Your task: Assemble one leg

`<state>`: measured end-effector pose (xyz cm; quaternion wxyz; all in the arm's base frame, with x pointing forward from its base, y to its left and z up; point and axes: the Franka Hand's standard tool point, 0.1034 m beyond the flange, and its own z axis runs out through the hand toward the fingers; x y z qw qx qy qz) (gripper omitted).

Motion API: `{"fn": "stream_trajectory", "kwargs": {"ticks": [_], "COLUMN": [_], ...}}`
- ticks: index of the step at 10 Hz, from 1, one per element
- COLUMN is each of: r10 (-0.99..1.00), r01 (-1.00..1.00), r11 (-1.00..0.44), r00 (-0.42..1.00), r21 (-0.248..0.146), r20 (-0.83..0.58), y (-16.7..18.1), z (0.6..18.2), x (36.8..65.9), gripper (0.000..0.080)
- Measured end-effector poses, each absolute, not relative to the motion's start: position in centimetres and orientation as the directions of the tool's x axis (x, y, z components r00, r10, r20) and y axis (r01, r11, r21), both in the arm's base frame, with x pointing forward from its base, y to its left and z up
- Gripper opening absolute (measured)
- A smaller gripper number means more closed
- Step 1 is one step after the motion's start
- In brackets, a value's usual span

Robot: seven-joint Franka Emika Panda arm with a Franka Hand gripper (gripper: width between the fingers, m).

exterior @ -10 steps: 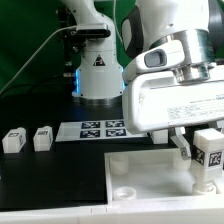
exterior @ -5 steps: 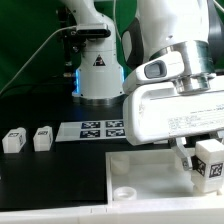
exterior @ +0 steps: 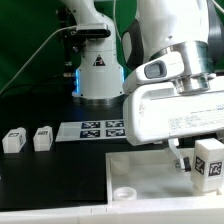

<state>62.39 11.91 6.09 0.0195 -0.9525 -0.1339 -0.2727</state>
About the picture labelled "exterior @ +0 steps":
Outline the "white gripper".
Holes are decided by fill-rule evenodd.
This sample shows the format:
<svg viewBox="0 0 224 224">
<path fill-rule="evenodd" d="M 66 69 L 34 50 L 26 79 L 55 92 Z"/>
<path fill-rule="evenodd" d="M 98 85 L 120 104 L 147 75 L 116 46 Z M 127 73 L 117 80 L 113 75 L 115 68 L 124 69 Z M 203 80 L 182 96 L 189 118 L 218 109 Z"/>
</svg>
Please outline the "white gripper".
<svg viewBox="0 0 224 224">
<path fill-rule="evenodd" d="M 170 82 L 143 85 L 123 105 L 127 140 L 134 146 L 168 140 L 168 152 L 179 172 L 190 172 L 172 138 L 191 137 L 224 130 L 224 79 L 210 82 L 210 90 L 180 95 Z"/>
</svg>

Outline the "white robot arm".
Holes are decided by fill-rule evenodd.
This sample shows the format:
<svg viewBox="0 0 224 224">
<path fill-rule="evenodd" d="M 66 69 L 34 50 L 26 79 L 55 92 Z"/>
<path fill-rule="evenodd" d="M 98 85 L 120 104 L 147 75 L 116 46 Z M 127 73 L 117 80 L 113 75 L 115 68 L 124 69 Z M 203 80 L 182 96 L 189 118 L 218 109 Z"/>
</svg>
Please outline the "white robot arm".
<svg viewBox="0 0 224 224">
<path fill-rule="evenodd" d="M 224 34 L 212 0 L 137 0 L 121 41 L 94 0 L 62 2 L 86 44 L 75 94 L 86 102 L 124 95 L 132 145 L 224 129 L 224 77 L 213 67 Z"/>
</svg>

